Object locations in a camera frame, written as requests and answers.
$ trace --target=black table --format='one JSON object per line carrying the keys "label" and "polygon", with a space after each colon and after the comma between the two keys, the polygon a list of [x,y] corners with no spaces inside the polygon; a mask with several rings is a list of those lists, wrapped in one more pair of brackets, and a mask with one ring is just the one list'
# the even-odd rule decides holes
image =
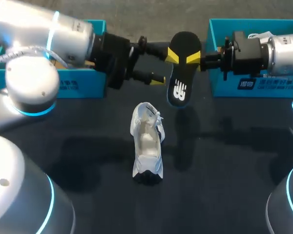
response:
{"label": "black table", "polygon": [[[138,68],[169,77],[150,57]],[[106,99],[59,99],[48,120],[4,137],[17,144],[72,199],[76,234],[267,234],[270,192],[293,167],[289,99],[212,98],[197,75],[189,106],[167,103],[167,87],[127,82]],[[164,180],[132,178],[132,112],[160,112]]]}

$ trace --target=white cable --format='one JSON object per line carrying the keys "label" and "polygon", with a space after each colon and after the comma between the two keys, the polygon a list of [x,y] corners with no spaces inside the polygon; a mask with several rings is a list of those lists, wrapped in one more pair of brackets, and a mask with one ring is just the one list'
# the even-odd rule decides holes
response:
{"label": "white cable", "polygon": [[257,35],[258,35],[258,33],[251,33],[251,34],[249,34],[248,38],[253,38],[253,37],[257,36]]}
{"label": "white cable", "polygon": [[18,47],[15,48],[16,51],[10,52],[4,55],[0,56],[0,63],[7,63],[8,61],[24,56],[24,55],[34,55],[37,52],[46,52],[50,56],[52,56],[56,61],[61,63],[65,68],[68,68],[68,64],[56,53],[53,51],[47,50],[46,48],[42,46],[24,46],[24,47]]}

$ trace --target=blue box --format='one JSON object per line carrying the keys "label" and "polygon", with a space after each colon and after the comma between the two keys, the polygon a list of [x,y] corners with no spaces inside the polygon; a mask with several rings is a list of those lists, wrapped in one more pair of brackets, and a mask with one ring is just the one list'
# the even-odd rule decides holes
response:
{"label": "blue box", "polygon": [[[105,20],[86,20],[92,23],[94,33],[102,35],[106,31]],[[61,86],[58,98],[103,98],[105,74],[91,69],[58,69]],[[5,64],[0,64],[0,89],[5,88]]]}
{"label": "blue box", "polygon": [[[234,31],[243,31],[246,37],[267,31],[273,35],[293,34],[293,19],[210,19],[206,52],[217,51],[217,47],[224,45],[225,37],[231,38]],[[214,97],[293,98],[293,77],[256,78],[253,83],[247,83],[250,76],[234,76],[229,72],[224,81],[220,69],[213,69],[209,70],[209,79]],[[238,89],[244,83],[249,89]]]}

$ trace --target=white sneaker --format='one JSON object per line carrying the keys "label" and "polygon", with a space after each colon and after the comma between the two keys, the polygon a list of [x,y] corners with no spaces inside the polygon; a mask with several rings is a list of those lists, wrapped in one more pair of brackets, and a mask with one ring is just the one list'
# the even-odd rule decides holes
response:
{"label": "white sneaker", "polygon": [[137,174],[158,174],[163,178],[161,143],[165,138],[160,113],[148,102],[136,106],[132,114],[130,134],[135,142],[132,177]]}

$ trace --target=shoelace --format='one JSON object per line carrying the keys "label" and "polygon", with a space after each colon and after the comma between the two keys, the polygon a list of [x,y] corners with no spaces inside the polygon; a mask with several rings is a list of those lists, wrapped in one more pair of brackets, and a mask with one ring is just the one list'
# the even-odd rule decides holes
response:
{"label": "shoelace", "polygon": [[159,111],[157,111],[155,114],[157,116],[158,121],[162,121],[162,119],[164,119],[163,117],[161,117],[161,113]]}
{"label": "shoelace", "polygon": [[[161,117],[161,113],[159,111],[157,111],[155,113],[155,115],[157,116],[157,121],[159,121],[159,122],[162,121],[162,119],[164,119],[163,117]],[[139,119],[136,119],[135,122],[136,122],[136,124],[140,124],[141,123],[141,121]]]}

